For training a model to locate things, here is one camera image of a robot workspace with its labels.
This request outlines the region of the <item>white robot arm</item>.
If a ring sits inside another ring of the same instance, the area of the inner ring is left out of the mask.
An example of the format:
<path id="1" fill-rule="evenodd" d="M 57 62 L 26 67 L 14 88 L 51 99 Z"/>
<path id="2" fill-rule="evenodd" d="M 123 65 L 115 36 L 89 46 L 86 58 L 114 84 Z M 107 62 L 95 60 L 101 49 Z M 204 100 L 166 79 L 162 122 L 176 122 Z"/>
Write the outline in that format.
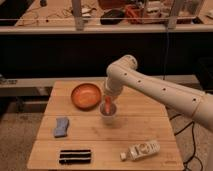
<path id="1" fill-rule="evenodd" d="M 124 55 L 106 69 L 104 92 L 118 97 L 124 86 L 168 106 L 213 132 L 213 95 L 136 71 L 138 62 L 132 55 Z"/>

